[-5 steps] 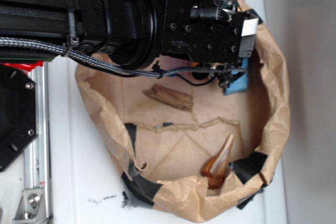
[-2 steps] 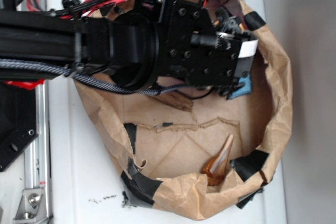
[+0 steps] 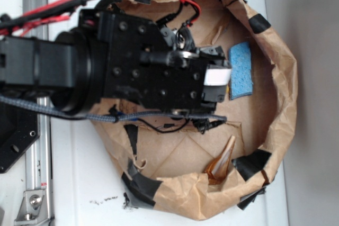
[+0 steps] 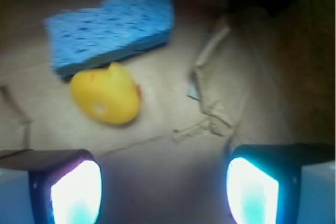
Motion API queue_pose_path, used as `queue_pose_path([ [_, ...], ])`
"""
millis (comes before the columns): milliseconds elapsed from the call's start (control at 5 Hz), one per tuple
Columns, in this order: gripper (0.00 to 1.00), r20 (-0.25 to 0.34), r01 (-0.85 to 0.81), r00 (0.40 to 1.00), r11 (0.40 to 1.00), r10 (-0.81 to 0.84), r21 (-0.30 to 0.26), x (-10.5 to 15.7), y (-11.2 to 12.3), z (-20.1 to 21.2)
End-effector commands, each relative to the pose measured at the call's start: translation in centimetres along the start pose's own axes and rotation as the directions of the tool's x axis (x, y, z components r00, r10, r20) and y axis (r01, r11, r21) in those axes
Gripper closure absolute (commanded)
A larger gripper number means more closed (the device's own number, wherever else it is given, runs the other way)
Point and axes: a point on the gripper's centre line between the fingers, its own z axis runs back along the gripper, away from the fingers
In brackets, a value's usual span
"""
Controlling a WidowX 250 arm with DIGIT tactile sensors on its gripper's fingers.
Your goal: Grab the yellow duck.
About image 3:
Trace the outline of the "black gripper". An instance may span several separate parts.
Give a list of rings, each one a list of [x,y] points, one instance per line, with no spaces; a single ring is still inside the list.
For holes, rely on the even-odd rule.
[[[193,114],[210,114],[225,100],[231,66],[221,46],[176,48],[172,32],[151,20],[95,9],[80,12],[78,28],[104,62],[100,98]]]

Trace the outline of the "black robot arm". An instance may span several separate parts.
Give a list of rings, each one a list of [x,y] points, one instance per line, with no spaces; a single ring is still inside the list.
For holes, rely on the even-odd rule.
[[[164,112],[213,112],[225,98],[230,63],[221,48],[179,48],[175,39],[151,20],[85,9],[78,26],[54,42],[5,37],[1,93],[48,96],[71,116],[103,98]]]

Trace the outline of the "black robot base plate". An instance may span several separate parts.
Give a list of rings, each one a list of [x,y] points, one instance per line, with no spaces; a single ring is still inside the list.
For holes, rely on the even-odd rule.
[[[39,136],[36,113],[1,103],[1,173],[8,172]]]

